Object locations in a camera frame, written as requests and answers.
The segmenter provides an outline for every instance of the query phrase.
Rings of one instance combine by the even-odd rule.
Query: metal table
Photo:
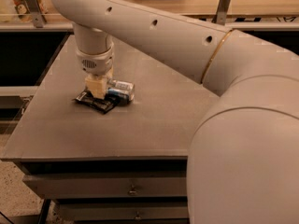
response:
[[[188,218],[186,163],[199,120],[218,99],[115,39],[114,78],[135,99],[103,115],[73,99],[84,89],[71,35],[7,142],[24,182],[65,219]]]

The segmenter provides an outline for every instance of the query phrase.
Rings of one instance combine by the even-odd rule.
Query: table surface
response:
[[[55,14],[50,0],[45,0],[50,14]],[[212,18],[219,0],[126,0],[181,15]],[[290,17],[299,16],[299,0],[231,0],[228,17]],[[50,16],[59,20],[59,16]]]
[[[186,158],[201,117],[217,97],[115,40],[114,78],[135,83],[135,99],[103,115],[76,104],[86,74],[71,35],[9,138],[4,161]]]

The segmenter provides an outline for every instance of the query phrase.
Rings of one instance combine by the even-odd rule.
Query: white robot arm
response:
[[[104,99],[113,76],[114,44],[111,35],[73,23],[78,64],[88,73],[85,84],[93,97]]]
[[[79,26],[116,36],[221,97],[190,146],[192,224],[297,223],[297,55],[217,24],[122,0],[52,3]]]

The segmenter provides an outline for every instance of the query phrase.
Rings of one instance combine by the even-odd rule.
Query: speckled floor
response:
[[[0,133],[0,153],[9,136],[10,134]],[[23,184],[22,178],[23,173],[16,165],[0,161],[0,212],[7,217],[39,215],[40,213],[43,200]],[[46,223],[72,224],[73,222],[60,219],[53,211],[52,203]]]

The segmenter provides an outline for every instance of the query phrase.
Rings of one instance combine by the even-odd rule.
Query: small hole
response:
[[[158,24],[158,20],[155,20],[151,23],[152,26],[156,26]]]
[[[213,40],[213,37],[211,35],[206,38],[207,43],[211,43],[212,40]]]
[[[106,13],[109,13],[112,11],[112,7],[107,8]]]

